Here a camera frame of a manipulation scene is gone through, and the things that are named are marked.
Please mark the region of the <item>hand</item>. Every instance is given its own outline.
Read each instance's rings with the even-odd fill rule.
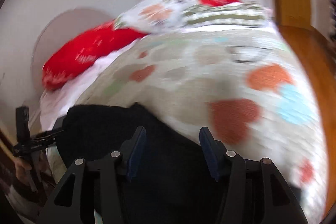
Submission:
[[[14,158],[14,165],[16,171],[15,173],[16,178],[24,185],[29,186],[29,180],[26,175],[26,170],[30,171],[32,169],[31,165],[22,158]],[[44,172],[46,171],[47,168],[48,168],[47,159],[44,153],[41,152],[39,160],[39,170],[41,172]]]

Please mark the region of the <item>orange heart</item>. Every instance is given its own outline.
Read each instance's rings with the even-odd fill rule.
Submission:
[[[150,65],[147,66],[146,68],[136,70],[130,75],[129,79],[140,83],[143,80],[145,80],[148,76],[150,76],[155,71],[155,68],[156,68],[155,65]]]
[[[221,141],[237,144],[248,137],[248,122],[257,120],[260,107],[249,99],[222,100],[209,104],[210,119]]]
[[[309,183],[314,177],[314,167],[310,163],[308,159],[304,159],[301,167],[300,167],[300,173],[301,173],[301,183]]]
[[[253,70],[247,77],[247,85],[254,90],[271,89],[277,91],[281,82],[293,84],[289,73],[280,65],[272,64]]]
[[[144,57],[146,57],[147,55],[148,55],[148,52],[147,52],[147,51],[143,51],[143,52],[141,52],[141,53],[139,54],[138,59],[144,58]]]

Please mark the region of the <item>red cushion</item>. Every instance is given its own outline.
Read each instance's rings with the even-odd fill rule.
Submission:
[[[59,89],[92,66],[97,58],[145,35],[129,28],[113,30],[113,21],[90,29],[68,41],[44,64],[43,86],[47,90]]]
[[[241,0],[199,0],[201,4],[209,6],[223,6],[233,2],[242,2]]]

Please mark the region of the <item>black clamp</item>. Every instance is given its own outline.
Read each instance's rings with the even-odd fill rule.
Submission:
[[[15,157],[25,157],[53,145],[57,135],[63,132],[60,127],[31,137],[28,122],[29,108],[26,106],[18,107],[16,109],[16,138],[18,144],[13,147]]]
[[[48,198],[36,224],[94,223],[93,180],[97,176],[103,222],[126,223],[120,180],[130,182],[136,175],[145,142],[146,130],[139,126],[131,140],[104,158],[89,162],[76,159]]]
[[[291,188],[269,158],[245,160],[214,140],[207,127],[199,131],[211,176],[229,178],[216,224],[308,224]]]

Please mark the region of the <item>bedspread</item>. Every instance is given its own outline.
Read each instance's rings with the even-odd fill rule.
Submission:
[[[208,126],[242,157],[269,157],[302,189],[309,223],[324,211],[326,147],[319,110],[295,54],[261,30],[152,35],[123,53],[76,104],[140,102],[199,142]]]

